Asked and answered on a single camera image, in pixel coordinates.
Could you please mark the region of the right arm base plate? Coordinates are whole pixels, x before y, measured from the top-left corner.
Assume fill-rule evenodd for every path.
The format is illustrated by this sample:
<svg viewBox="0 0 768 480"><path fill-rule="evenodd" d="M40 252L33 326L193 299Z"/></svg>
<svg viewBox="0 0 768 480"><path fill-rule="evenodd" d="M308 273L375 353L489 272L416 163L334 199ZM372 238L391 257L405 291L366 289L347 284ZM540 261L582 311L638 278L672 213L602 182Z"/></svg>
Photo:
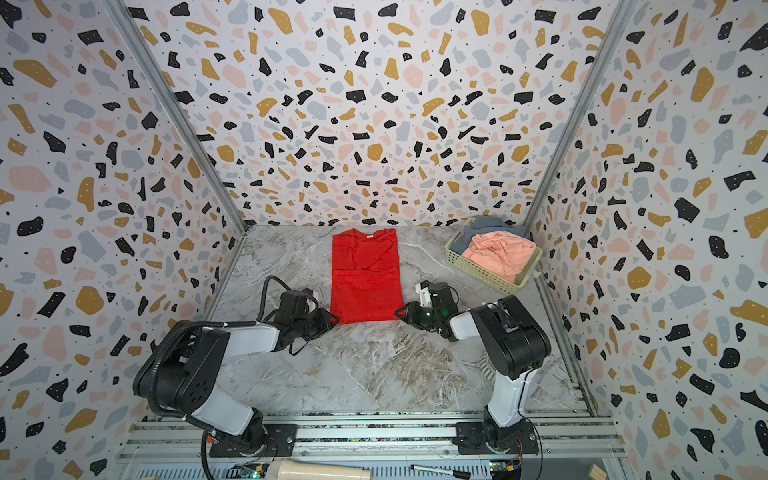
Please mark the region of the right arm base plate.
<svg viewBox="0 0 768 480"><path fill-rule="evenodd" d="M528 422L510 427L497 427L493 422L461 422L456 424L453 444L460 455L537 454L538 436Z"/></svg>

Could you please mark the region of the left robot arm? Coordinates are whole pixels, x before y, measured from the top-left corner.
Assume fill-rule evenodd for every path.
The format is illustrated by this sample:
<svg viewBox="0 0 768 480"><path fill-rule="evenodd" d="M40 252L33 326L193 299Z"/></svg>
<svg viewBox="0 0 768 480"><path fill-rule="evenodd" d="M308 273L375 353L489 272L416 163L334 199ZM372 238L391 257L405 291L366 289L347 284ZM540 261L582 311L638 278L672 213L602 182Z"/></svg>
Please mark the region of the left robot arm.
<svg viewBox="0 0 768 480"><path fill-rule="evenodd" d="M339 324L309 289L283 292L276 309L251 321L180 321L139 369L133 392L158 416L181 419L243 455L260 453L269 443L263 414L220 388L222 365L257 353L295 355L296 340L309 343Z"/></svg>

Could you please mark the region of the red t shirt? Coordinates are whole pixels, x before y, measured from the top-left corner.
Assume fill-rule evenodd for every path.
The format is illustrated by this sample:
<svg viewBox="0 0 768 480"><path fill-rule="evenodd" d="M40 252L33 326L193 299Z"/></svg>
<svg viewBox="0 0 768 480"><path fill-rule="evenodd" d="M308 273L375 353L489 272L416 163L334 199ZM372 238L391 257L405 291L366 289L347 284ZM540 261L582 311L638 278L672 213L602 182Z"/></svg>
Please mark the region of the red t shirt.
<svg viewBox="0 0 768 480"><path fill-rule="evenodd" d="M389 322L404 306L397 234L356 229L332 239L332 314L342 325Z"/></svg>

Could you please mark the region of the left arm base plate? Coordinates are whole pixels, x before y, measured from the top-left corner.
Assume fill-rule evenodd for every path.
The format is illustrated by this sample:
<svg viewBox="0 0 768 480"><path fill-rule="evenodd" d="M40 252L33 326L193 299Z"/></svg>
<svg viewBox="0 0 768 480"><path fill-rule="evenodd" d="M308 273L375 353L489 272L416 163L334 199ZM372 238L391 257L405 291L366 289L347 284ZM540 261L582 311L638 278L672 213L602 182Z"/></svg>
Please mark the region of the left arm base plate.
<svg viewBox="0 0 768 480"><path fill-rule="evenodd" d="M291 457L298 426L291 423L260 424L242 436L217 433L208 455L212 458Z"/></svg>

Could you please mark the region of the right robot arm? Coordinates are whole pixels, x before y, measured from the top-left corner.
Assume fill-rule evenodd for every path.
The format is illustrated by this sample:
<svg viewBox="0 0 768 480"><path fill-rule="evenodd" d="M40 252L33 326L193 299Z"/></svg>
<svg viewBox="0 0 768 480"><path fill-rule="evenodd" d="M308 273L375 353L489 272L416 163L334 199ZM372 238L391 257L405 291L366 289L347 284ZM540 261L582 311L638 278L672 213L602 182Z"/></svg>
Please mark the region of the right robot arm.
<svg viewBox="0 0 768 480"><path fill-rule="evenodd" d="M548 335L514 295L461 311L458 295L444 282L425 281L418 293L418 301L395 311L397 319L452 342L479 339L490 362L492 396L480 422L456 425L453 444L459 453L537 453L538 434L524 403L531 381L551 354Z"/></svg>

